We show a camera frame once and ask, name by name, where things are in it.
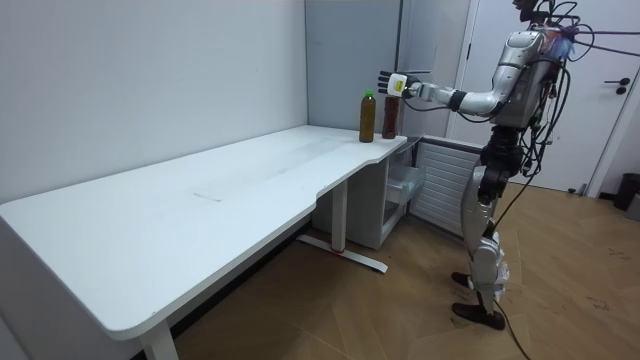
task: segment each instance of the doorframe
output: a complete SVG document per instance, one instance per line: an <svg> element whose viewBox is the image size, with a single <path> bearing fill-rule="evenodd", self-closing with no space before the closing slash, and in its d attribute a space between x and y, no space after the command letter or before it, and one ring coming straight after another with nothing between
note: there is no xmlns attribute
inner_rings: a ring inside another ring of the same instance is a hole
<svg viewBox="0 0 640 360"><path fill-rule="evenodd" d="M460 50L460 60L458 62L458 72L456 75L456 82L454 87L456 89L462 89L464 86L464 76L467 70L467 52L469 51L469 46L473 42L473 32L475 30L476 25L476 17L478 15L478 8L480 6L480 0L471 0L469 4L469 14L467 15L467 24L464 32L464 40L462 42L462 47ZM636 74L634 85L640 81L640 69ZM598 165L591 177L591 182L587 187L587 196L592 198L597 198L600 195L600 189L602 187L602 183L604 182L607 173L609 172L609 168L613 163L613 160L620 148L620 144L624 138L624 135L633 121L636 113L640 113L640 90L637 90L638 86L633 86L631 88L631 92L625 101L620 115L613 127L611 135L607 140L607 144L605 145L604 151L600 156L600 161L598 161ZM456 113L451 112L449 114L449 119L447 121L447 132L446 138L453 139L453 132L455 130L455 122L456 122Z"/></svg>
<svg viewBox="0 0 640 360"><path fill-rule="evenodd" d="M456 74L456 82L454 88L462 89L464 85L464 74L467 71L467 56L470 51L471 43L473 42L473 31L476 26L476 16L478 15L478 7L480 6L480 0L471 0L469 2L469 12L467 13L467 24L464 30L464 38L462 40L462 47L460 48L460 59L458 60L458 72ZM449 112L449 119L447 120L447 132L445 137L447 139L453 139L453 130L455 129L456 113Z"/></svg>

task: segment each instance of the bottle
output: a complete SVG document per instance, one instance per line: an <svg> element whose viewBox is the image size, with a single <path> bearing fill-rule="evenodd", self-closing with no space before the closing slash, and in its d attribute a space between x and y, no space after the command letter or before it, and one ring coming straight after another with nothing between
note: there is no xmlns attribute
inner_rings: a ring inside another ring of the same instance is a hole
<svg viewBox="0 0 640 360"><path fill-rule="evenodd" d="M396 120L398 119L398 109L400 108L400 98L387 96L384 99L384 125L382 126L383 139L396 138Z"/></svg>
<svg viewBox="0 0 640 360"><path fill-rule="evenodd" d="M364 93L364 99L360 105L360 142L373 141L373 128L376 124L376 99L373 98L373 90Z"/></svg>

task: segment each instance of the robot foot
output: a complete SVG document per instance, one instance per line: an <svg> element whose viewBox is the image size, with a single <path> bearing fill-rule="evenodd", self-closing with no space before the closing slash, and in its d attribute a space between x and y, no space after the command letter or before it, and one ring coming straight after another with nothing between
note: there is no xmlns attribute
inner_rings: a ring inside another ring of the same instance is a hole
<svg viewBox="0 0 640 360"><path fill-rule="evenodd" d="M469 288L469 274L463 274L463 273L458 273L455 272L453 274L451 274L451 279L453 279L453 281L455 281L457 284L460 284L464 287L466 287L467 289Z"/></svg>
<svg viewBox="0 0 640 360"><path fill-rule="evenodd" d="M505 328L504 316L497 311L494 311L493 315L489 315L482 305L456 303L451 306L451 310L456 315L474 323L484 324L496 330L504 330Z"/></svg>

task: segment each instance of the door handle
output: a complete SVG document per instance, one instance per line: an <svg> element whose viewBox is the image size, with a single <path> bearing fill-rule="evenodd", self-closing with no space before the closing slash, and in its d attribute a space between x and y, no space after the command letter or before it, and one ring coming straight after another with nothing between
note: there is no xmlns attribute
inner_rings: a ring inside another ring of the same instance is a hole
<svg viewBox="0 0 640 360"><path fill-rule="evenodd" d="M631 84L631 79L623 78L622 80L605 81L605 84L618 84L620 86L627 86Z"/></svg>

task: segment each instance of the white door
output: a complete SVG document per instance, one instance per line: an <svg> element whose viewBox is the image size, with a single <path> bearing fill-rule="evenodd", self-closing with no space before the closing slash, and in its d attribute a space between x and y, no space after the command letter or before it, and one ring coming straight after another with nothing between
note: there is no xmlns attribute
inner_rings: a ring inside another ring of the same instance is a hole
<svg viewBox="0 0 640 360"><path fill-rule="evenodd" d="M640 31L638 0L582 0L573 15L594 30ZM509 34L528 24L519 22L518 11L510 1L479 0L471 51L461 88L465 91L487 91L491 77ZM589 35L578 40L590 42ZM640 53L640 37L596 37L596 45ZM585 47L576 45L573 58ZM553 144L547 147L542 172L532 185L567 191L589 184L605 149L609 136L622 111L627 95L640 68L640 58L592 49L586 57L567 66L572 76L571 93L565 111L553 134ZM623 95L616 93L619 84L605 81L632 80ZM490 124L472 124L455 115L447 134L455 140L486 144L491 134ZM512 179L524 183L522 176Z"/></svg>

